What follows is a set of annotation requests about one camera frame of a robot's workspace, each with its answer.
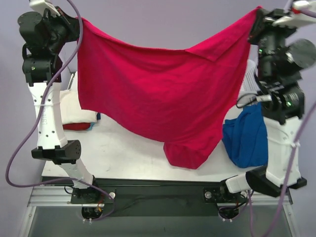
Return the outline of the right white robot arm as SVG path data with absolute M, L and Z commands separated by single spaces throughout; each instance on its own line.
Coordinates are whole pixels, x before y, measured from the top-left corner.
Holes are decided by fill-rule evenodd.
M 298 167 L 299 133 L 305 96 L 298 85 L 300 72 L 316 62 L 316 47 L 307 39 L 286 45 L 300 27 L 316 21 L 315 1 L 298 0 L 289 10 L 259 9 L 248 37 L 258 47 L 256 100 L 267 129 L 268 163 L 221 182 L 219 197 L 231 201 L 247 190 L 279 197 L 287 188 L 298 189 L 307 181 Z

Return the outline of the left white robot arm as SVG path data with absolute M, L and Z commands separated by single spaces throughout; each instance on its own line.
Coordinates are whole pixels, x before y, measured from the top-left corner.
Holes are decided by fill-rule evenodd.
M 38 141 L 32 157 L 60 166 L 72 178 L 75 191 L 82 192 L 88 203 L 95 203 L 100 191 L 91 186 L 94 177 L 80 159 L 80 142 L 66 138 L 60 109 L 61 73 L 66 64 L 59 53 L 68 42 L 81 43 L 83 23 L 48 0 L 32 0 L 30 7 L 31 12 L 18 18 L 18 25 L 25 41 L 22 71 L 37 116 Z

